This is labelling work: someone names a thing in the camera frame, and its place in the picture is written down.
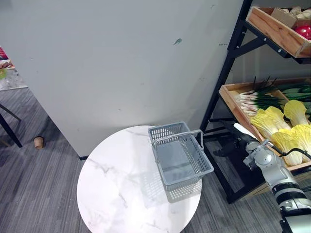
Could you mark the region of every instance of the white marble tabletop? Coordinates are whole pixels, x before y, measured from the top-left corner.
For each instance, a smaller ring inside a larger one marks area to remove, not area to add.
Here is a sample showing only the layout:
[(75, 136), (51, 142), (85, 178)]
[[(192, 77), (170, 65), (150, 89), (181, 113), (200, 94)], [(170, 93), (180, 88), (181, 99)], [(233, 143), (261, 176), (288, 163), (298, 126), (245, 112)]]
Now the white marble tabletop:
[(148, 136), (150, 127), (111, 135), (83, 165), (77, 202), (91, 232), (178, 233), (193, 217), (202, 182), (180, 193), (165, 192)]

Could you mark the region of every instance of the small wooden cup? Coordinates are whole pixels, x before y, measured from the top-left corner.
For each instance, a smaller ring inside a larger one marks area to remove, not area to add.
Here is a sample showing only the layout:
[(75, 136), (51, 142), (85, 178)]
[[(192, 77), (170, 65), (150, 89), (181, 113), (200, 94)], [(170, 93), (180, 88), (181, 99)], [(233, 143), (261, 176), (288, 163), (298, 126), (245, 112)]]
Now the small wooden cup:
[(44, 146), (44, 138), (41, 136), (35, 137), (34, 138), (34, 143), (35, 143), (35, 148), (36, 149), (42, 149)]

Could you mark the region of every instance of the metal shelf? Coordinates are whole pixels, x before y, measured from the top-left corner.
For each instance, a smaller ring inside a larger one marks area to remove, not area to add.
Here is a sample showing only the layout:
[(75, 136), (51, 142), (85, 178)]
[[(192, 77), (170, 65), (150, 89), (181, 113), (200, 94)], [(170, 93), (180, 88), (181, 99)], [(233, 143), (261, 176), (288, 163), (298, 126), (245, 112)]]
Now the metal shelf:
[[(245, 21), (246, 16), (248, 14), (248, 11), (251, 7), (251, 3), (252, 3), (252, 0), (244, 0), (244, 2), (242, 4), (241, 10), (240, 10), (240, 13), (238, 16), (238, 20), (236, 22), (234, 31), (233, 31), (232, 36), (231, 36), (230, 43), (229, 43), (228, 48), (227, 48), (228, 53), (227, 53), (223, 68), (222, 68), (221, 73), (219, 75), (219, 78), (217, 80), (215, 89), (212, 93), (210, 102), (208, 104), (207, 110), (205, 112), (203, 121), (202, 121), (201, 126), (200, 126), (200, 129), (205, 133), (211, 133), (211, 132), (215, 132), (215, 131), (224, 129), (224, 127), (219, 127), (219, 128), (215, 128), (215, 129), (211, 129), (211, 130), (206, 130), (207, 125), (210, 122), (217, 121), (217, 119), (211, 119), (211, 115), (212, 115), (212, 113), (215, 109), (216, 103), (219, 99), (218, 91), (221, 88), (221, 86), (223, 84), (225, 84), (225, 82), (228, 78), (229, 72), (232, 68), (232, 65), (233, 65), (233, 63), (237, 57), (242, 56), (242, 55), (244, 55), (244, 54), (246, 54), (252, 50), (255, 50), (255, 49), (263, 46), (263, 45), (268, 45), (271, 49), (273, 49), (276, 53), (278, 53), (283, 58), (294, 59), (299, 64), (311, 64), (311, 58), (294, 58), (289, 53), (287, 53), (287, 51), (285, 51), (283, 48), (281, 48), (278, 44), (276, 44), (274, 41), (272, 41), (270, 38), (268, 38), (265, 34), (263, 34), (261, 31), (259, 31), (258, 29), (256, 29), (251, 24), (249, 24), (248, 22)], [(250, 41), (244, 45), (241, 45), (247, 30), (251, 31), (257, 37), (255, 39), (253, 39), (252, 41)], [(219, 133), (219, 134), (213, 134), (213, 135), (205, 135), (204, 138), (205, 138), (205, 140), (209, 140), (213, 137), (217, 138), (217, 137), (221, 137), (223, 135), (228, 135), (228, 134), (230, 134), (230, 133)], [(207, 149), (205, 149), (205, 153), (214, 166), (215, 174), (216, 174), (218, 180), (220, 181), (222, 187), (224, 188), (224, 190), (226, 192), (227, 201), (229, 203), (233, 203), (236, 200), (240, 199), (241, 197), (245, 196), (247, 193), (251, 192), (254, 188), (256, 188), (258, 185), (260, 185), (263, 182), (262, 176), (258, 175), (256, 178), (256, 181), (254, 181), (253, 183), (247, 182), (245, 184), (245, 187), (241, 188), (237, 192), (234, 192), (232, 190), (232, 188), (230, 187), (228, 180), (225, 178), (224, 174), (222, 173), (220, 166), (218, 166), (216, 161), (214, 160), (213, 156), (209, 153), (209, 151)], [(241, 166), (240, 166), (240, 165), (235, 164), (235, 167), (236, 166), (242, 167), (245, 165), (241, 164)], [(304, 169), (299, 169), (297, 171), (294, 171), (293, 174), (297, 175), (297, 174), (303, 173), (307, 170), (311, 170), (311, 166), (305, 167)]]

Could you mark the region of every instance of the red apple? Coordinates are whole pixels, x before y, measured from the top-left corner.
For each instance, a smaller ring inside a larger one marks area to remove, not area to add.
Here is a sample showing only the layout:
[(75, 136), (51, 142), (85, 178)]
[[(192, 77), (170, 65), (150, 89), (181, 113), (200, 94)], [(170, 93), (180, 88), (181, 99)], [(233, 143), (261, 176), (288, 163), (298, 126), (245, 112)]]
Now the red apple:
[(295, 31), (307, 40), (311, 40), (311, 26), (298, 27), (295, 29)]

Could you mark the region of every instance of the black table leg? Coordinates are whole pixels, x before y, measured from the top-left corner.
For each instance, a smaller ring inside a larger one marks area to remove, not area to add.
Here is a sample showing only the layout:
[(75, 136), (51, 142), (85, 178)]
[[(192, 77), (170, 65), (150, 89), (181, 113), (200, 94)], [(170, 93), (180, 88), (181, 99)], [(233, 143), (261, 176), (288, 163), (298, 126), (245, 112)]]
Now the black table leg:
[(3, 116), (0, 114), (0, 125), (4, 128), (4, 130), (8, 133), (8, 135), (12, 138), (12, 140), (18, 145), (19, 148), (22, 147), (21, 143), (19, 142), (18, 138), (16, 137), (15, 133), (12, 131), (8, 123), (6, 123)]
[(12, 113), (9, 109), (7, 109), (6, 107), (4, 107), (2, 104), (0, 104), (0, 108), (2, 108), (3, 110), (7, 111), (9, 114), (11, 114), (14, 118), (16, 118), (17, 120), (21, 121), (21, 119), (16, 116), (14, 113)]

